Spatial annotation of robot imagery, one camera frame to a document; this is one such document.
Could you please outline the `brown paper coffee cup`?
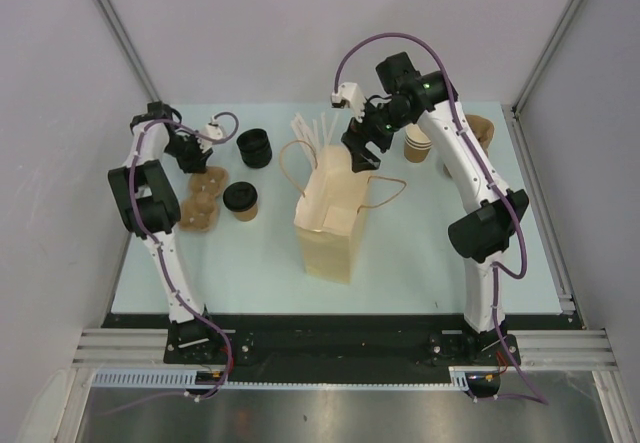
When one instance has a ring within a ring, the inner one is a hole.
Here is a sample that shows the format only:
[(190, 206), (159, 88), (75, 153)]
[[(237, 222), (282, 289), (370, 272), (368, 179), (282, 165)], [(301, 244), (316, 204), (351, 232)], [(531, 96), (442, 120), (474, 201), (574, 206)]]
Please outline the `brown paper coffee cup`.
[(241, 222), (249, 222), (253, 220), (258, 214), (258, 204), (253, 204), (250, 208), (242, 211), (233, 211), (234, 217)]

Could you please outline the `black plastic cup lid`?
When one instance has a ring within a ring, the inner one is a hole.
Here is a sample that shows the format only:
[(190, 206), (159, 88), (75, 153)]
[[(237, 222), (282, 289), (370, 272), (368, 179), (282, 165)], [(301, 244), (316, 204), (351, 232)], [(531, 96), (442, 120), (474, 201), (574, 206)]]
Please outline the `black plastic cup lid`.
[(223, 203), (232, 212), (245, 212), (255, 206), (258, 192), (254, 185), (239, 181), (229, 185), (223, 193)]

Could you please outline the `single brown pulp carrier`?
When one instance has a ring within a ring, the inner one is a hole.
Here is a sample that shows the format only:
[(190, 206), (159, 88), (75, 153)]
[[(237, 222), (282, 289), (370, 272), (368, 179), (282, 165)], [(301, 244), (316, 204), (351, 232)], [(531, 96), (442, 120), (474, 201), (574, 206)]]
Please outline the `single brown pulp carrier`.
[(188, 182), (189, 195), (181, 203), (179, 227), (187, 232), (208, 232), (219, 218), (217, 199), (229, 180), (226, 169), (207, 166), (204, 173), (194, 173)]

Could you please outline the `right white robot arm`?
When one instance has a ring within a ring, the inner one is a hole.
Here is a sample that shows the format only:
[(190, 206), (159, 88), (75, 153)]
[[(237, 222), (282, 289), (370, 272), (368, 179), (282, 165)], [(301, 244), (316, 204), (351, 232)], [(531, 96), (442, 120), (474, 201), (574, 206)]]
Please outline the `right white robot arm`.
[(377, 170), (380, 159), (367, 146), (386, 152), (394, 135), (410, 124), (434, 144), (466, 212), (448, 227), (449, 240), (464, 260), (464, 318), (473, 331), (461, 339), (461, 351), (469, 362), (484, 364), (498, 348), (490, 331), (504, 319), (495, 268), (511, 236), (522, 233), (520, 222), (529, 198), (524, 190), (512, 190), (490, 163), (444, 70), (423, 75), (401, 52), (379, 63), (376, 73), (386, 93), (378, 104), (365, 98), (355, 83), (334, 83), (332, 105), (353, 113), (341, 137), (351, 155), (351, 169)]

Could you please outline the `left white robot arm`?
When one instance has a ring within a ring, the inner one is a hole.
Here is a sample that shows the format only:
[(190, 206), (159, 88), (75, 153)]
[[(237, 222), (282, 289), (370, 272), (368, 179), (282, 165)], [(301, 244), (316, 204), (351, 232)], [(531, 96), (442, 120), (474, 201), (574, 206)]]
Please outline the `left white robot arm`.
[(180, 113), (155, 101), (133, 117), (133, 141), (125, 162), (108, 172), (122, 222), (149, 251), (169, 306), (169, 320), (180, 325), (203, 321), (206, 307), (194, 294), (177, 245), (180, 203), (161, 159), (173, 157), (186, 174), (202, 173), (211, 150), (182, 125)]

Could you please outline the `tan paper bag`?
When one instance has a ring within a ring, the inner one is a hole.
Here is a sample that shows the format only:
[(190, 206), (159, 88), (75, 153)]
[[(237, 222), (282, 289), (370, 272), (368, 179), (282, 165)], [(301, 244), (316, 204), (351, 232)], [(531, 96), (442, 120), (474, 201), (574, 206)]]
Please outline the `tan paper bag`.
[[(306, 152), (311, 174), (305, 185), (291, 176), (285, 163), (288, 150), (300, 146)], [(354, 273), (367, 214), (394, 199), (407, 187), (403, 179), (381, 176), (394, 182), (398, 191), (378, 203), (369, 202), (369, 190), (378, 176), (352, 171), (352, 157), (342, 145), (320, 150), (303, 139), (288, 142), (278, 155), (280, 169), (299, 193), (293, 225), (307, 274), (348, 284)]]

